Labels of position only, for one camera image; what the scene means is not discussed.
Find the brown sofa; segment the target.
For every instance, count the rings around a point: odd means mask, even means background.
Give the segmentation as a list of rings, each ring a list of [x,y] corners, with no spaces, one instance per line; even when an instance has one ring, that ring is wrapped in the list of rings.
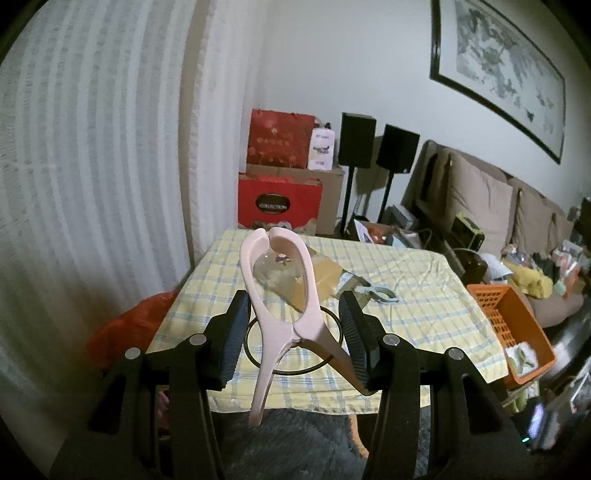
[[[560,206],[521,179],[433,140],[422,147],[403,204],[425,226],[451,239],[459,213],[484,232],[481,250],[499,256],[510,244],[551,255],[574,224]]]

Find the large beige cushion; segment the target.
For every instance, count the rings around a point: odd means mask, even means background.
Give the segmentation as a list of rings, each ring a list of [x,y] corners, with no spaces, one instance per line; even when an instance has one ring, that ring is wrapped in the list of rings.
[[[464,212],[485,233],[481,250],[499,256],[506,245],[514,188],[478,169],[463,156],[450,154],[445,228],[450,231]]]

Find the middle beige cushion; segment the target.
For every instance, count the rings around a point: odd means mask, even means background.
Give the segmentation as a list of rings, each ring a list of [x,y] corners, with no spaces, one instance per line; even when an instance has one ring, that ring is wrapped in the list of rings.
[[[553,211],[541,198],[527,190],[518,194],[513,240],[526,254],[547,250]]]

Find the yellow checked tablecloth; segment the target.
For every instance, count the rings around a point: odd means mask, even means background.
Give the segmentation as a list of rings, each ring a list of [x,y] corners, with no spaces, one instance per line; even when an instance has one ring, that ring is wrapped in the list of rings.
[[[225,312],[242,289],[239,251],[245,230],[226,230],[211,245],[183,285],[149,345],[150,352],[170,349],[204,330],[211,317]],[[463,350],[487,382],[507,376],[508,365],[491,324],[477,302],[438,253],[392,246],[305,237],[315,251],[372,283],[394,290],[399,301],[370,301],[363,310],[377,317],[385,330],[416,348],[443,353]],[[363,396],[331,366],[304,374],[321,359],[295,348],[280,362],[266,408],[293,408],[329,415],[373,414],[379,395]]]

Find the blue clothes clip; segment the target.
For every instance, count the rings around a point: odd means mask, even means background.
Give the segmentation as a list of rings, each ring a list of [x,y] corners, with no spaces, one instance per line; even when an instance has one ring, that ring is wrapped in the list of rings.
[[[396,304],[400,298],[393,290],[384,285],[359,285],[354,289],[356,293],[367,295],[370,299],[383,304]]]

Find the orange plastic basket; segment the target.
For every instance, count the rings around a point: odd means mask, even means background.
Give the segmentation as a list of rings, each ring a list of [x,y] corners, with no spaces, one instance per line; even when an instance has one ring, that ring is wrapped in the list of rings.
[[[504,379],[508,389],[536,380],[556,363],[554,350],[546,334],[516,289],[508,284],[470,284],[467,289],[505,349],[526,342],[536,354],[538,367],[528,374],[518,374],[514,366],[508,363],[509,374]]]

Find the green black power station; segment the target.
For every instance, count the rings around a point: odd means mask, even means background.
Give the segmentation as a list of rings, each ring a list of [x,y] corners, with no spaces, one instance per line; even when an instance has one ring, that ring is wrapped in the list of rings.
[[[452,236],[460,246],[478,252],[485,241],[484,231],[464,212],[458,212],[451,227]]]

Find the red gift box upper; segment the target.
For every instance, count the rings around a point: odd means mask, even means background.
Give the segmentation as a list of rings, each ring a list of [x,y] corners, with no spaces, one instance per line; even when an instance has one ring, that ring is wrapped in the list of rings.
[[[253,109],[246,163],[307,169],[314,128],[314,115]]]

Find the red collection gift box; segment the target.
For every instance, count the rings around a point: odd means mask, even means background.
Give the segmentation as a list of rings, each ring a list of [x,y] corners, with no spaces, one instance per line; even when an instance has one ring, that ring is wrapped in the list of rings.
[[[322,182],[262,174],[238,176],[238,226],[279,226],[315,235],[322,201]]]

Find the white nail lamp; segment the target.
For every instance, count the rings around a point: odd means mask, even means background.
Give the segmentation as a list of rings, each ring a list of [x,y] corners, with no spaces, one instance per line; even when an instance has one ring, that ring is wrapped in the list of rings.
[[[486,284],[507,284],[509,279],[513,276],[513,271],[505,266],[495,255],[482,252],[480,253],[480,258],[487,266],[484,275],[484,282]]]

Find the brown cardboard box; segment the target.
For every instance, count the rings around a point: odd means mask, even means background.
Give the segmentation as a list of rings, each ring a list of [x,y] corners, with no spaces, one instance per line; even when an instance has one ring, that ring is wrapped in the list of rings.
[[[339,201],[342,196],[345,172],[335,166],[332,170],[308,170],[247,164],[245,172],[252,175],[293,177],[294,179],[315,178],[322,183],[322,199],[318,210],[317,234],[332,235],[339,219]]]

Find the small pink white box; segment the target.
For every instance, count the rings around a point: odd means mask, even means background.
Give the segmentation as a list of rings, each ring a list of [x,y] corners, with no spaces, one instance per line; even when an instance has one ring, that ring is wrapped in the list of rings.
[[[332,170],[335,150],[335,132],[331,128],[315,128],[311,132],[308,148],[308,170]]]

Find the yellow cloth on sofa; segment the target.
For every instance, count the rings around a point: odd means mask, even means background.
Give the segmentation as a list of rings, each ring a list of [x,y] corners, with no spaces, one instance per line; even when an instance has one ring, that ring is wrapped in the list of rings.
[[[525,295],[536,299],[547,299],[552,295],[553,281],[539,269],[507,261],[504,261],[503,264],[512,272],[513,282]]]

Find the white curtain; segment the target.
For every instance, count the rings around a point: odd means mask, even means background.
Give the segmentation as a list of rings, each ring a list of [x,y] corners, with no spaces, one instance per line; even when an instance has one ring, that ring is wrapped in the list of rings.
[[[5,1],[1,416],[48,470],[84,347],[235,226],[266,1]]]

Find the tan boxed packet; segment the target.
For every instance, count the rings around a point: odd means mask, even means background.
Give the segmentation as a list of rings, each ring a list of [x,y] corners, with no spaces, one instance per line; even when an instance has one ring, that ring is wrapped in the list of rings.
[[[314,267],[318,302],[338,296],[339,281],[344,270],[324,254],[308,247]],[[304,268],[291,261],[287,255],[269,250],[256,260],[253,275],[267,290],[273,291],[298,312],[307,306],[304,292]]]

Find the olive card packet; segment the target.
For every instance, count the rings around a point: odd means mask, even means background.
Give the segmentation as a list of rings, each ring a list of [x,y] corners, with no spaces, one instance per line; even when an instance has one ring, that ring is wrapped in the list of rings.
[[[358,301],[360,307],[365,308],[370,302],[370,294],[368,293],[369,287],[370,282],[365,278],[356,275],[353,272],[349,272],[348,270],[342,270],[341,275],[339,276],[338,285],[335,287],[335,291],[332,292],[332,297],[339,299],[342,293],[351,291],[353,292],[353,295],[355,295],[356,301]]]

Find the red plastic bag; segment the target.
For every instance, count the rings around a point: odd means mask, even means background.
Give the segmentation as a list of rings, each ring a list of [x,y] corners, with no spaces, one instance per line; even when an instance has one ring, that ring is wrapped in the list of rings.
[[[129,348],[145,351],[177,295],[177,292],[153,295],[98,328],[86,344],[90,363],[99,369],[107,369]]]

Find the far beige cushion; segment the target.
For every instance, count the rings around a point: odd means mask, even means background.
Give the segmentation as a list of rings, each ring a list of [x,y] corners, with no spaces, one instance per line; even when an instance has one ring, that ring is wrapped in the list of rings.
[[[559,213],[553,213],[548,236],[548,251],[560,247],[564,240],[569,240],[573,231],[573,223]]]

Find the white foam mesh sheet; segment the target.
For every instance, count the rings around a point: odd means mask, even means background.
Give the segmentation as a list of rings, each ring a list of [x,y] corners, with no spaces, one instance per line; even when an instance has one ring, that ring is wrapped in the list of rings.
[[[527,376],[536,371],[539,360],[536,351],[527,342],[520,342],[505,349],[510,366],[518,378]]]

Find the right black speaker on stand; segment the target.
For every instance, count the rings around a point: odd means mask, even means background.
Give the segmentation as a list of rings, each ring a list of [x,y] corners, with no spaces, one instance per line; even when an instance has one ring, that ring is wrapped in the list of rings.
[[[381,203],[378,222],[381,223],[388,206],[388,200],[397,174],[409,174],[418,150],[420,135],[394,125],[386,124],[377,156],[377,167],[388,172],[385,193]]]

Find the framed ink painting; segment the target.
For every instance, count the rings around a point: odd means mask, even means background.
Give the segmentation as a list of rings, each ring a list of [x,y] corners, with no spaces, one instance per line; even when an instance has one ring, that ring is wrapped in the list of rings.
[[[432,3],[430,76],[477,101],[562,160],[566,82],[551,59],[486,1]]]

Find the black speaker on stand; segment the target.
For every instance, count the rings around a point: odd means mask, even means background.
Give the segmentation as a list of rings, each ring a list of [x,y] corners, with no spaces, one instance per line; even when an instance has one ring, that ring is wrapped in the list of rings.
[[[381,203],[378,222],[381,223],[388,206],[388,200],[397,174],[409,174],[418,150],[420,135],[394,125],[386,124],[377,156],[377,167],[388,172],[385,193]]]
[[[355,177],[356,169],[370,169],[374,152],[376,126],[377,119],[372,116],[349,112],[342,113],[338,163],[339,166],[348,168],[341,226],[339,226],[339,234],[342,238],[346,235],[346,225],[348,224],[353,177]]]

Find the left black speaker on stand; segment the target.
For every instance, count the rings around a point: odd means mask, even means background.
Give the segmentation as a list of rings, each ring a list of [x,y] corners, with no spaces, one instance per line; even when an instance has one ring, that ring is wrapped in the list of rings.
[[[342,238],[346,235],[346,225],[348,224],[353,177],[355,177],[356,169],[370,169],[374,152],[376,126],[377,119],[372,116],[349,112],[342,113],[338,163],[339,166],[348,168],[341,226],[339,226],[339,234]]]

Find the pink clothes clip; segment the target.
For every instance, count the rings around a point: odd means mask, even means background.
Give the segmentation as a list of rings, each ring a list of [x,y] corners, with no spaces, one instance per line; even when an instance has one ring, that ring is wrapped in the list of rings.
[[[304,268],[304,292],[308,303],[303,313],[288,305],[273,291],[264,288],[254,278],[254,263],[269,250],[287,255],[291,261]],[[262,422],[276,369],[288,352],[297,347],[311,351],[327,362],[353,389],[363,395],[369,393],[360,380],[356,379],[349,353],[335,339],[325,322],[322,303],[318,302],[311,255],[308,253],[308,245],[300,235],[280,227],[253,230],[240,246],[239,266],[262,339],[259,374],[249,410],[250,424],[257,426]]]

